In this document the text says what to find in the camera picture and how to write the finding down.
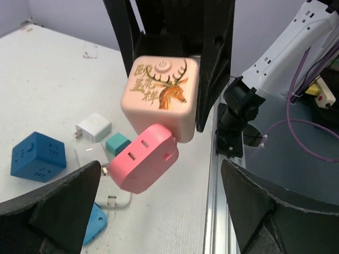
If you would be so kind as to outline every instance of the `white usb charger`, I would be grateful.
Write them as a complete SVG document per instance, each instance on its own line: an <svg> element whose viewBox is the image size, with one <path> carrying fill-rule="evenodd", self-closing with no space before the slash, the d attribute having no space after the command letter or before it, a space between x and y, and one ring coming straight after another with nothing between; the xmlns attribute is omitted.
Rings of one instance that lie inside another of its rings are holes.
<svg viewBox="0 0 339 254"><path fill-rule="evenodd" d="M93 113L75 126L75 138L84 137L92 143L100 142L112 130L112 123Z"/></svg>

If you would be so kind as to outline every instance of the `deer illustration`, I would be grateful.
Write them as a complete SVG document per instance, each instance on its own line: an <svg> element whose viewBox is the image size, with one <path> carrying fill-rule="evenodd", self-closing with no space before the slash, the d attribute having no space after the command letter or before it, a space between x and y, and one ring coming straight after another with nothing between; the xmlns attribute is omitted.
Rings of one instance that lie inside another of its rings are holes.
<svg viewBox="0 0 339 254"><path fill-rule="evenodd" d="M178 99L182 103L186 102L186 99L182 94L183 89L179 86L180 84L186 83L188 80L188 78L181 80L187 71L187 62L185 59L184 59L184 62L185 62L185 66L180 67L180 69L177 71L179 74L179 77L176 77L174 74L172 74L172 77L174 79L173 81L171 81L170 75L168 75L167 81L162 81L161 75L157 79L155 77L155 74L151 76L148 72L148 69L146 69L147 76L156 82L155 85L164 88L159 94L159 109L160 110L169 109L171 98Z"/></svg>

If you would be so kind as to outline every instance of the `pink socket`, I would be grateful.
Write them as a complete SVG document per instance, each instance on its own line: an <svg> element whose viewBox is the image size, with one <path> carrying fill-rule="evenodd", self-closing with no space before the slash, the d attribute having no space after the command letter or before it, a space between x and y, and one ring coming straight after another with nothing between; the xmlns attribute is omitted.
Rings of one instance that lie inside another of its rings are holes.
<svg viewBox="0 0 339 254"><path fill-rule="evenodd" d="M122 190L140 194L176 162L176 145L170 130L154 124L111 162L109 174Z"/></svg>

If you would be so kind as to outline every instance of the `black mount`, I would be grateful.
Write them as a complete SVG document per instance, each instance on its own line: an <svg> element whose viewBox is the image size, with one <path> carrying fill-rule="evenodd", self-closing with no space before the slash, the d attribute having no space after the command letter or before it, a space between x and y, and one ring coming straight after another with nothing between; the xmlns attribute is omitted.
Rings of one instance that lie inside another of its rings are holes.
<svg viewBox="0 0 339 254"><path fill-rule="evenodd" d="M328 12L328 13L337 12L339 14L339 0L317 0L317 1L328 5L326 12Z"/></svg>
<svg viewBox="0 0 339 254"><path fill-rule="evenodd" d="M236 78L226 89L225 104L218 106L217 153L227 157L242 157L242 131L249 121L256 118L259 106L265 99L256 95L256 89L249 89Z"/></svg>
<svg viewBox="0 0 339 254"><path fill-rule="evenodd" d="M126 73L139 56L200 55L197 130L229 81L235 0L136 0L140 31L129 0L103 0Z"/></svg>

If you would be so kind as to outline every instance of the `deer antler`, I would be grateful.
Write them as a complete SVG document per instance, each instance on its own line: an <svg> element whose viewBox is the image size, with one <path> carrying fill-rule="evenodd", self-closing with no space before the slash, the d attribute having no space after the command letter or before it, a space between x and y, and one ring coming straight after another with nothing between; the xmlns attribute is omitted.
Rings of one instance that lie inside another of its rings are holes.
<svg viewBox="0 0 339 254"><path fill-rule="evenodd" d="M154 80L155 82L159 82L159 83L165 84L166 86L170 86L170 85L172 84L172 82L171 82L171 77L170 77L170 76L168 76L167 81L162 81L162 80L161 80L161 75L159 76L159 79L157 79L157 78L155 77L155 74L154 74L153 77L152 77L152 76L149 74L148 68L147 68L147 67L146 67L146 74L147 74L147 77L149 77L150 79Z"/></svg>
<svg viewBox="0 0 339 254"><path fill-rule="evenodd" d="M178 73L180 75L179 78L175 77L174 74L172 74L172 77L174 78L174 84L177 84L182 79L182 77L185 75L185 73L187 71L186 59L184 59L184 62L185 62L185 67L180 67L180 69L178 70Z"/></svg>

